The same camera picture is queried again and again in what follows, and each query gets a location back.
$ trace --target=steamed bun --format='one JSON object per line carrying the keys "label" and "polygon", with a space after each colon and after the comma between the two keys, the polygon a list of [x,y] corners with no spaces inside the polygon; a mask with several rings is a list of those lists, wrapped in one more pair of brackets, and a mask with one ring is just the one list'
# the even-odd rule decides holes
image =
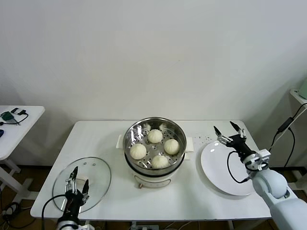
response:
{"label": "steamed bun", "polygon": [[164,150],[170,155],[175,155],[179,152],[179,143],[175,139],[169,139],[164,144]]}
{"label": "steamed bun", "polygon": [[158,129],[150,130],[148,133],[148,140],[151,143],[159,143],[163,138],[162,132]]}
{"label": "steamed bun", "polygon": [[157,155],[153,157],[152,167],[154,169],[163,169],[169,166],[168,159],[165,156]]}
{"label": "steamed bun", "polygon": [[146,147],[142,144],[135,144],[130,149],[130,156],[135,159],[139,160],[146,156]]}

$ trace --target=floor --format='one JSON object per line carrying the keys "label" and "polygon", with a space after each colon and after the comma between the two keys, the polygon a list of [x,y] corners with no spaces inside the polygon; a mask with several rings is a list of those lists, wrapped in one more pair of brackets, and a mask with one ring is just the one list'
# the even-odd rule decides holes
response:
{"label": "floor", "polygon": [[[34,182],[30,186],[31,191],[39,191],[40,188],[43,186],[43,183],[49,173],[49,169],[37,169],[37,168],[22,168],[22,171],[20,174],[14,174],[14,178],[19,181],[23,182],[25,178],[27,177],[33,177]],[[292,175],[290,171],[280,171],[281,174],[285,176],[288,182],[295,182],[295,178]],[[296,191],[296,195],[307,201],[307,196],[302,191]],[[2,192],[2,204],[3,207],[8,205],[13,198],[15,197],[15,192],[12,191],[7,186],[4,188]],[[23,200],[21,203],[21,207],[30,207],[33,204],[33,201],[29,200]],[[30,216],[30,210],[25,210],[18,214],[18,216],[10,222],[10,224],[14,227],[20,227],[23,225],[26,225],[30,223],[33,220],[33,218]],[[244,221],[233,221],[234,227],[238,227],[241,224],[244,223],[252,223],[253,220],[244,220]],[[9,227],[6,223],[3,223],[2,216],[0,217],[0,230],[1,228],[3,230],[11,230],[13,228]],[[179,229],[181,226],[186,224],[187,222],[176,222],[170,226],[171,229]],[[97,222],[93,221],[91,224],[96,227],[96,230],[127,230],[130,227],[130,222]],[[155,224],[159,225],[160,229],[164,229],[167,227],[171,222],[146,222],[146,223],[138,223],[138,224]],[[51,220],[45,221],[46,230],[54,230],[56,227],[56,223]],[[192,222],[184,226],[181,230],[197,230],[199,227],[200,230],[228,230],[228,224],[227,221],[200,221],[200,222]],[[33,224],[30,226],[23,228],[24,230],[39,230],[41,229],[41,219],[36,219]],[[274,221],[272,219],[266,220],[257,227],[254,228],[254,230],[278,230],[276,227]]]}

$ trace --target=white wall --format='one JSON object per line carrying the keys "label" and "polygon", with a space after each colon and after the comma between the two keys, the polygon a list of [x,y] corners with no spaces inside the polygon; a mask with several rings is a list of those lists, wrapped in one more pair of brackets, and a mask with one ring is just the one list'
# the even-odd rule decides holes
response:
{"label": "white wall", "polygon": [[[78,120],[153,115],[242,119],[267,147],[275,117],[298,106],[288,89],[306,73],[306,7],[305,0],[1,0],[0,103],[46,108],[14,159],[52,164]],[[273,165],[284,163],[284,149]]]}

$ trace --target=robotic arm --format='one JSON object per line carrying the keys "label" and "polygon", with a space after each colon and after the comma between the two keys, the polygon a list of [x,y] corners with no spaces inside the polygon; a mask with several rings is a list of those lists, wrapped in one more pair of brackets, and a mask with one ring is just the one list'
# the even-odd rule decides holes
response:
{"label": "robotic arm", "polygon": [[77,189],[78,167],[76,167],[70,177],[66,180],[65,197],[67,203],[64,209],[63,216],[58,219],[57,230],[94,230],[92,225],[80,225],[78,219],[79,209],[83,206],[89,198],[88,189],[89,183],[86,180],[82,192]]}
{"label": "robotic arm", "polygon": [[298,199],[288,186],[286,179],[279,173],[269,169],[270,153],[266,150],[253,151],[246,141],[244,129],[230,122],[238,134],[225,137],[214,127],[217,140],[227,147],[234,148],[241,162],[245,165],[248,177],[241,182],[251,179],[258,195],[268,205],[272,218],[280,230],[307,229],[307,203]]}

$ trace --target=green device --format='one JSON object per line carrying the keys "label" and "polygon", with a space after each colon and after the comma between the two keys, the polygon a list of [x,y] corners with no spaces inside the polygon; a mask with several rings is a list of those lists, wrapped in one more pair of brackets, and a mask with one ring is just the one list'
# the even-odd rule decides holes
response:
{"label": "green device", "polygon": [[9,121],[14,119],[14,116],[10,113],[10,112],[4,112],[0,115],[0,117],[4,120],[4,121]]}
{"label": "green device", "polygon": [[301,88],[299,88],[298,95],[304,99],[307,99],[307,79],[304,81]]}

